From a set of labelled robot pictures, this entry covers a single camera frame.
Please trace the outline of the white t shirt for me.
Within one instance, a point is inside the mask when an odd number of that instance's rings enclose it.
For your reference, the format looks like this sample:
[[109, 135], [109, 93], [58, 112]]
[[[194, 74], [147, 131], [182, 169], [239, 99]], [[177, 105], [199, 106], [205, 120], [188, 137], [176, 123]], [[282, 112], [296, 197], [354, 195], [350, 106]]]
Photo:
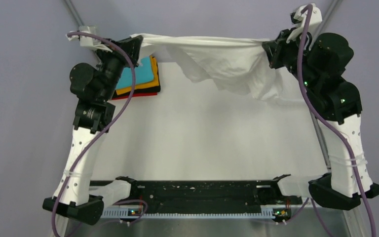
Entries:
[[278, 105], [301, 105], [296, 79], [272, 69], [262, 45], [267, 39], [141, 34], [140, 58], [167, 51], [192, 82], [211, 80], [219, 90]]

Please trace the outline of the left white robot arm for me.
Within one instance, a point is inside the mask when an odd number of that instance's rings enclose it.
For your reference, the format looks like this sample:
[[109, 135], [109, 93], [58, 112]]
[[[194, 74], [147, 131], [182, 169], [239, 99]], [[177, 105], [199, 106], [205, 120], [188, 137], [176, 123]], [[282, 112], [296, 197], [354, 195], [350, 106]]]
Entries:
[[113, 191], [101, 188], [91, 194], [89, 187], [98, 150], [119, 118], [110, 100], [124, 68], [137, 66], [143, 37], [114, 41], [90, 33], [68, 33], [68, 39], [74, 38], [81, 46], [95, 50], [100, 64], [93, 67], [79, 63], [70, 71], [70, 91], [78, 99], [71, 149], [60, 183], [53, 196], [44, 199], [42, 207], [53, 215], [94, 225], [105, 207], [117, 200], [133, 204], [139, 196], [136, 188], [118, 181], [110, 184]]

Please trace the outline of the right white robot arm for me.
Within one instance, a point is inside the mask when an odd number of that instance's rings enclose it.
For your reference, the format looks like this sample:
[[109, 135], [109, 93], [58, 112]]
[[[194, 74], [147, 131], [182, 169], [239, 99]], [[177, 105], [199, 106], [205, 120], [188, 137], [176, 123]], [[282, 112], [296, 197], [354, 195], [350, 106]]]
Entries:
[[367, 170], [361, 140], [362, 103], [358, 88], [342, 74], [354, 52], [348, 41], [335, 33], [320, 34], [311, 43], [306, 35], [300, 81], [324, 134], [331, 172], [309, 181], [311, 198], [322, 207], [351, 210], [362, 196], [379, 195]]

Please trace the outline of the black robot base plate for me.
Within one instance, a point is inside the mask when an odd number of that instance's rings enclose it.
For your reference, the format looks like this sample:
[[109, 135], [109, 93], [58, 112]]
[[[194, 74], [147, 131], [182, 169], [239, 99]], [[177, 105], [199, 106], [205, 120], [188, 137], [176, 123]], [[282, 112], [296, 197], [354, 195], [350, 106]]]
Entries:
[[281, 193], [277, 179], [242, 181], [137, 181], [130, 199], [148, 204], [147, 214], [256, 214], [262, 206], [302, 204], [298, 196]]

